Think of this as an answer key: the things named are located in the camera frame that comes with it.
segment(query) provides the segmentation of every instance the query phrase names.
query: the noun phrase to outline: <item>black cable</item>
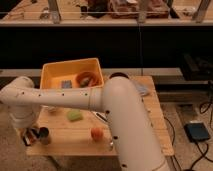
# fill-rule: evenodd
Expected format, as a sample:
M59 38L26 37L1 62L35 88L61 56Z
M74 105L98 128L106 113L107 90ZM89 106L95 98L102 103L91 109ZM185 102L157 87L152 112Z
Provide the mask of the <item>black cable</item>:
M172 128L172 145L174 145L174 142L175 142L175 128L174 128L174 126L172 125L172 123L171 123L171 121L167 118L167 117L165 117L164 116L164 119L169 123L169 125L170 125L170 127ZM178 160L177 160L177 158L176 158L176 156L174 155L174 156L172 156L171 157L171 161L172 161L172 165L173 165L173 167L174 167L174 169L177 171L177 168L176 168L176 166L175 166L175 162L176 162L176 164L177 164L177 166L178 166L178 169L181 171L182 169L181 169L181 166L180 166L180 163L178 162Z
M167 117L164 117L164 119L169 123L170 127L172 128L172 145L174 145L174 142L175 142L175 128L174 126L172 125L171 121L167 118Z
M200 112L200 114L205 114L211 108L210 119L209 119L209 127L213 131L213 128L212 128L212 121L213 121L213 85L210 81L208 82L208 84L210 86L210 89L209 89L210 98L209 98L209 101L203 102L199 105L199 112Z
M204 157L206 156L206 154L208 153L208 151L209 151L209 144L206 144L206 150L205 150L205 152L202 153L201 156L198 157L198 158L191 164L191 167L190 167L189 170L193 170L194 166L195 166L202 158L204 158Z
M198 150L200 151L200 153L203 154L203 151L201 150L201 148L200 148L200 146L199 146L198 143L196 144L196 147L198 148ZM213 160L210 159L209 157L207 157L206 155L205 155L204 158L205 158L206 160L208 160L209 162L212 162L212 163L213 163Z

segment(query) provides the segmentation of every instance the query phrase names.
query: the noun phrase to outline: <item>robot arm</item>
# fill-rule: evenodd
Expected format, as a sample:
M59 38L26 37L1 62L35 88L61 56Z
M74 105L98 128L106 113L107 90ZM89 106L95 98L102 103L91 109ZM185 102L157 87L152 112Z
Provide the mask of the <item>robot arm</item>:
M17 127L36 122L34 105L72 107L105 112L118 158L124 171L169 171L168 164L135 86L113 77L103 88L40 90L19 77L1 90Z

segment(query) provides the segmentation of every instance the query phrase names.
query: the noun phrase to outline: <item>table surface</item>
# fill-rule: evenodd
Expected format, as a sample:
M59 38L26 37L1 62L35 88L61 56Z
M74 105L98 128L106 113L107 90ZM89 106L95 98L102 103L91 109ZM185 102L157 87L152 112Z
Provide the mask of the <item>table surface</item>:
M153 124L165 155L173 155L174 150L171 144L167 126L160 107L155 86L150 76L133 76L149 89L149 95L143 97L145 107ZM69 108L58 108L57 112L49 113L42 109L38 124L49 128L51 144L42 145L37 142L27 147L28 155L69 155L69 156L113 156L115 149L110 150L111 134L106 124L97 119L91 111L82 110L83 119L70 122L66 115ZM100 142L94 142L90 136L90 129L94 126L102 127L104 138Z

